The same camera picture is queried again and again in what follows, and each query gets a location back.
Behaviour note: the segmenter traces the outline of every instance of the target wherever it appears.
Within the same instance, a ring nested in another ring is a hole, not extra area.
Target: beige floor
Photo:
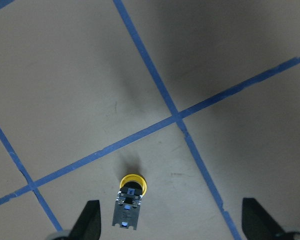
[[[300,1],[123,3],[178,111],[300,56]],[[0,9],[0,128],[44,199],[0,141],[0,240],[70,229],[93,199],[101,240],[234,239],[171,115],[112,1]],[[236,239],[243,197],[300,228],[300,64],[183,120]],[[138,228],[113,227],[136,171]]]

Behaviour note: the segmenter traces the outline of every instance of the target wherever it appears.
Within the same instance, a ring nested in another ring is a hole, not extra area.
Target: metal terminal
[[[132,226],[137,230],[143,191],[144,187],[135,181],[127,181],[120,188],[115,199],[112,226],[119,224],[123,229]]]

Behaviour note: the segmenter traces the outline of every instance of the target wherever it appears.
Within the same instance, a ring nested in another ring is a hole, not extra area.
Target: floor
[[[300,228],[300,1],[0,0],[0,240],[244,240],[243,197]]]

